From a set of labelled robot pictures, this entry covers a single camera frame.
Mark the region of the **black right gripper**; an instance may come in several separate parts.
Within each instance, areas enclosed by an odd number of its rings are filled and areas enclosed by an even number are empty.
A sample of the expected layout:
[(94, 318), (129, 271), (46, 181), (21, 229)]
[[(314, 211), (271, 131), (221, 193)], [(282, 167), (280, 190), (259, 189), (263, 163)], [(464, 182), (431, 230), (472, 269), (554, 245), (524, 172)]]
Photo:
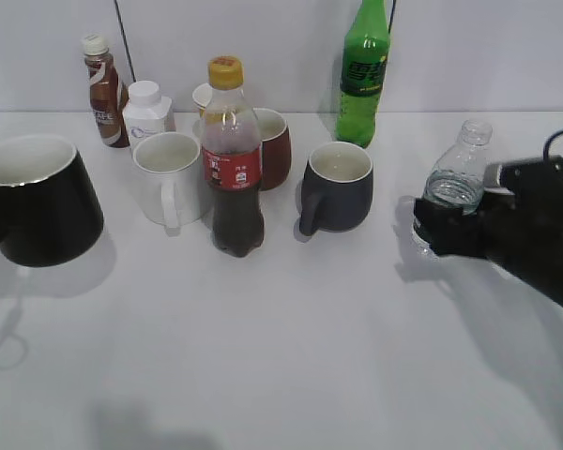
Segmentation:
[(431, 250), (496, 263), (563, 307), (563, 157), (491, 163), (483, 186), (507, 192), (489, 193), (471, 215), (415, 199)]

